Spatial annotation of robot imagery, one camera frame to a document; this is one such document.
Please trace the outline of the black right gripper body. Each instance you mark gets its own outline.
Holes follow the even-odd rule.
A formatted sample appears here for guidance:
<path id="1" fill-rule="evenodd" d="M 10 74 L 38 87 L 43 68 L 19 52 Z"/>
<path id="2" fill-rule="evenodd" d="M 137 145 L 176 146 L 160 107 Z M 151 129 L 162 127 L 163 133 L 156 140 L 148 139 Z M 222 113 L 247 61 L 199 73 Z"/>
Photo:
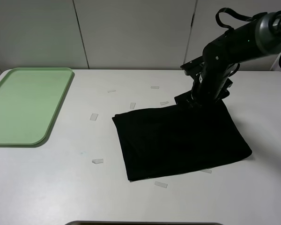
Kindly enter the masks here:
<path id="1" fill-rule="evenodd" d="M 211 93 L 199 93 L 199 81 L 194 81 L 192 89 L 186 94 L 186 102 L 189 103 L 192 108 L 202 107 L 204 105 L 212 105 L 219 100 L 222 100 L 230 95 L 228 88 L 232 86 L 232 81 L 227 79 L 222 88 L 217 92 L 216 96 L 212 96 Z"/>

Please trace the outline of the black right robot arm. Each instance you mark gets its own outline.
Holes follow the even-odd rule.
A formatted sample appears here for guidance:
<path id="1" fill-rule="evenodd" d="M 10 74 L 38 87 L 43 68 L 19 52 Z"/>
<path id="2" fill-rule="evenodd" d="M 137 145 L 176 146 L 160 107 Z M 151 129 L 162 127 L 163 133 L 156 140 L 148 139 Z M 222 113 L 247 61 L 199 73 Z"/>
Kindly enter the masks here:
<path id="1" fill-rule="evenodd" d="M 220 13 L 229 14 L 246 24 L 234 29 L 222 23 Z M 215 19 L 226 31 L 207 44 L 200 57 L 181 66 L 193 79 L 192 89 L 186 95 L 186 102 L 191 107 L 210 105 L 226 98 L 232 85 L 230 77 L 242 62 L 281 54 L 281 10 L 248 17 L 231 8 L 222 8 Z"/>

